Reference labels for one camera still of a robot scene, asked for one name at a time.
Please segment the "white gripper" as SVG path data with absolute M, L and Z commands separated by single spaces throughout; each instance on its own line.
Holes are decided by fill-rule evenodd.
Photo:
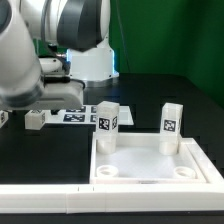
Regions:
M 23 110 L 79 109 L 83 105 L 84 84 L 77 81 L 47 84 L 43 95 Z

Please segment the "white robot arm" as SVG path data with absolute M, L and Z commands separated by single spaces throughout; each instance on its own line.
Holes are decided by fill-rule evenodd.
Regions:
M 83 81 L 72 63 L 53 54 L 58 75 L 35 53 L 33 41 L 79 53 L 102 44 L 109 31 L 110 0 L 0 0 L 0 109 L 76 109 Z

